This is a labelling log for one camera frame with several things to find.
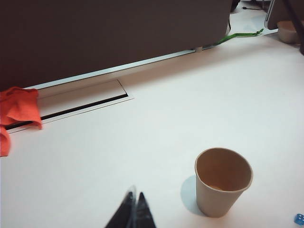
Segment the black object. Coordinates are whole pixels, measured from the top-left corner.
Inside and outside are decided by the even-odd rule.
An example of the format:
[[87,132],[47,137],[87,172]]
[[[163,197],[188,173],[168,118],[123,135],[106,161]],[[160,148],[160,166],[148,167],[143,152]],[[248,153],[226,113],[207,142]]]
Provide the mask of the black object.
[[136,228],[156,228],[148,203],[141,192],[136,208]]
[[262,10],[262,9],[248,8],[248,7],[246,7],[246,6],[243,6],[242,9],[243,9],[243,10],[250,10],[250,9],[251,9],[251,10]]
[[299,17],[297,16],[297,14],[295,13],[294,11],[294,8],[293,6],[291,5],[290,1],[289,0],[282,0],[285,7],[286,7],[286,10],[289,14],[289,17],[294,25],[294,28],[300,38],[300,52],[302,55],[304,55],[304,26],[303,24],[301,23]]
[[230,10],[230,12],[233,12],[235,9],[236,9],[236,7],[238,6],[238,3],[240,2],[240,0],[233,0],[232,1],[232,5],[231,5],[231,10]]
[[216,2],[1,1],[0,91],[213,44],[232,0]]
[[117,209],[111,220],[105,228],[126,228],[132,227],[133,208],[135,206],[135,198],[130,191],[126,194],[120,207]]
[[135,190],[129,190],[105,228],[156,228],[148,203],[141,192],[137,205]]

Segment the orange cloth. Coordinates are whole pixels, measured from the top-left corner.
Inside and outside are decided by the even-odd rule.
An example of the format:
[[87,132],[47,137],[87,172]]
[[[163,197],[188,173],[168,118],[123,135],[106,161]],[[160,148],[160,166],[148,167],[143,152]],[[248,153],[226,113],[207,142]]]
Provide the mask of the orange cloth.
[[12,87],[0,93],[0,157],[8,156],[10,137],[6,125],[19,121],[32,121],[42,128],[37,107],[38,90]]

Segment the dark partition panel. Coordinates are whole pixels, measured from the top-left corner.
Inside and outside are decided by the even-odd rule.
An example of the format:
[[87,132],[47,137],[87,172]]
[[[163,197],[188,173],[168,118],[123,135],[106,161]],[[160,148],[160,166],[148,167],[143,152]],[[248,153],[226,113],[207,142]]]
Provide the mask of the dark partition panel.
[[211,44],[232,0],[7,0],[0,3],[0,90]]

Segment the green cable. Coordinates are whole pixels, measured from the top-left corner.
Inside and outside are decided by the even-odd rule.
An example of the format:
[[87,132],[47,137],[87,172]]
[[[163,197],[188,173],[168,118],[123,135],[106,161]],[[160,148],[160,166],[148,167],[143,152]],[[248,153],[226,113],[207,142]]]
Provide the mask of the green cable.
[[224,42],[226,42],[226,41],[228,41],[228,40],[230,40],[230,39],[232,39],[232,38],[234,38],[234,37],[256,37],[256,36],[260,35],[261,32],[263,32],[263,30],[264,30],[264,29],[262,28],[261,30],[259,30],[259,31],[257,31],[257,32],[254,32],[254,33],[235,33],[235,34],[232,34],[232,35],[230,35],[230,36],[224,37],[224,38],[221,39],[220,41],[216,42],[216,43],[214,44],[214,46],[219,45],[219,44],[221,44],[221,43],[224,43]]

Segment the cup rim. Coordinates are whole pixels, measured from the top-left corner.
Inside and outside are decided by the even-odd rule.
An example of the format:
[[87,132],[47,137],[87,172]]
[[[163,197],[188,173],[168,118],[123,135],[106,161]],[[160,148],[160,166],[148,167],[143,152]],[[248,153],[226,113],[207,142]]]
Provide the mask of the cup rim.
[[[205,182],[203,182],[203,181],[201,180],[201,178],[200,178],[200,176],[199,176],[199,174],[198,174],[198,170],[197,170],[198,158],[199,158],[203,153],[205,153],[205,152],[207,152],[207,151],[209,151],[209,150],[213,150],[213,149],[224,149],[224,150],[228,150],[228,151],[231,151],[231,152],[233,152],[233,153],[236,153],[238,156],[240,156],[242,159],[244,159],[244,161],[245,161],[245,162],[247,163],[247,165],[249,166],[249,168],[250,168],[250,173],[251,173],[251,177],[250,177],[249,183],[248,183],[248,185],[247,185],[246,187],[244,187],[244,188],[242,188],[242,189],[239,189],[239,190],[235,190],[235,191],[225,191],[225,190],[219,190],[219,189],[215,189],[215,188],[213,188],[213,187],[210,187],[209,185],[207,185]],[[196,174],[196,176],[199,178],[200,182],[201,182],[203,185],[205,185],[207,188],[209,188],[209,189],[211,189],[211,190],[218,191],[218,192],[221,192],[221,193],[228,193],[228,194],[229,194],[229,193],[243,192],[243,191],[247,190],[247,189],[250,187],[250,185],[251,185],[251,183],[252,183],[252,180],[253,180],[253,170],[252,170],[252,168],[251,168],[249,162],[248,162],[241,154],[239,154],[239,153],[237,153],[237,152],[235,152],[235,151],[233,151],[233,150],[231,150],[231,149],[224,148],[224,147],[212,147],[212,148],[206,149],[206,150],[204,150],[203,152],[201,152],[201,153],[197,156],[197,158],[195,159],[195,166],[194,166],[194,169],[195,169],[195,174]]]

